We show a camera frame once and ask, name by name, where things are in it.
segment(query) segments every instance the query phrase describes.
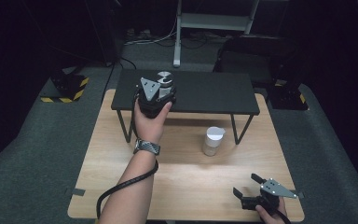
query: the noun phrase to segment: handheld controller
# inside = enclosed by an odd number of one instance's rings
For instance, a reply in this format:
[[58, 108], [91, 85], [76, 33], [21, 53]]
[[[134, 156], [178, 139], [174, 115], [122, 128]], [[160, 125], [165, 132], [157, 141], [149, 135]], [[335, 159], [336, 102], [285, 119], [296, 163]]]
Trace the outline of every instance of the handheld controller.
[[272, 178], [266, 180], [256, 174], [252, 174], [251, 178], [260, 184], [259, 196], [243, 197], [239, 190], [233, 188], [234, 195], [241, 200], [242, 209], [255, 210], [255, 207], [260, 204], [270, 215], [278, 213], [284, 223], [290, 223], [289, 219], [283, 217], [284, 215], [277, 210], [279, 206], [279, 196], [296, 198], [297, 195]]
[[157, 81], [141, 78], [138, 103], [142, 113], [154, 119], [169, 101], [176, 101], [176, 87], [170, 72], [159, 72]]

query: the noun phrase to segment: wooden table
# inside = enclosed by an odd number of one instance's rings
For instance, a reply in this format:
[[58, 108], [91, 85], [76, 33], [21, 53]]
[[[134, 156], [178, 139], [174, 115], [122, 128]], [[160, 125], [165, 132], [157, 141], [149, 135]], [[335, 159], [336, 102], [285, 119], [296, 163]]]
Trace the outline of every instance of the wooden table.
[[[110, 105], [115, 90], [109, 90], [92, 134], [89, 149], [80, 170], [68, 215], [96, 218], [98, 197], [113, 187], [131, 159], [134, 138], [127, 143], [117, 113]], [[241, 209], [232, 188], [244, 196], [259, 195], [260, 186], [251, 173], [273, 177], [288, 189], [295, 189], [263, 96], [256, 95], [260, 115], [255, 116], [239, 145], [227, 132], [217, 154], [205, 156], [201, 147], [210, 126], [231, 128], [229, 115], [170, 113], [160, 141], [159, 169], [155, 176], [149, 219], [259, 221], [255, 211]], [[123, 118], [130, 122], [131, 112]], [[248, 116], [236, 118], [241, 130]], [[285, 199], [288, 217], [304, 219], [299, 199]]]

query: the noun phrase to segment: forearm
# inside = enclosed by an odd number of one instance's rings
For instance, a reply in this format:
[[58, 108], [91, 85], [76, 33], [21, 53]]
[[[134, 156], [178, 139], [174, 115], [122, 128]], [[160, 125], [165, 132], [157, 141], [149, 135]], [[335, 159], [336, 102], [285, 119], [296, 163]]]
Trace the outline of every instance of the forearm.
[[[138, 151], [129, 162], [123, 176], [123, 183], [152, 170], [156, 156], [148, 151]], [[109, 196], [100, 218], [100, 223], [145, 223], [153, 191], [154, 176], [129, 185]]]

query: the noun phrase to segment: black table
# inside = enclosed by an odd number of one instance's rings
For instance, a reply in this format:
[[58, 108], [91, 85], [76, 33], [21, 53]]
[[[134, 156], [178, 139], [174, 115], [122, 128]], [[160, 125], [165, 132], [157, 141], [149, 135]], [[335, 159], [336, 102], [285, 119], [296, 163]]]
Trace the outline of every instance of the black table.
[[[127, 133], [121, 110], [132, 110], [132, 99], [140, 85], [141, 77], [157, 80], [157, 70], [123, 70], [117, 84], [112, 109], [117, 111], [127, 142], [131, 140], [132, 127]], [[260, 110], [254, 89], [247, 74], [169, 71], [177, 92], [171, 112], [229, 114], [235, 143], [239, 144], [254, 115]], [[234, 115], [249, 115], [240, 137], [237, 136]]]

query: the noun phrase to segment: hazard tape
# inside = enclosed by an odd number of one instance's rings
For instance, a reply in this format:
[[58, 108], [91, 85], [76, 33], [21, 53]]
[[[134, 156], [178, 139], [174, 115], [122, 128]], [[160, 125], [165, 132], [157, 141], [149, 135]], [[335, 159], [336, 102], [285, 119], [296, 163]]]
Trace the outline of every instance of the hazard tape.
[[73, 98], [69, 97], [59, 97], [59, 96], [41, 96], [40, 100], [44, 103], [72, 103], [78, 101], [83, 95], [84, 89], [86, 88], [87, 83], [89, 83], [89, 78], [85, 77], [80, 83], [79, 88]]
[[304, 95], [301, 93], [300, 94], [300, 99], [301, 99], [301, 102], [303, 103], [303, 104], [305, 104], [306, 102], [305, 102], [305, 97], [304, 97]]

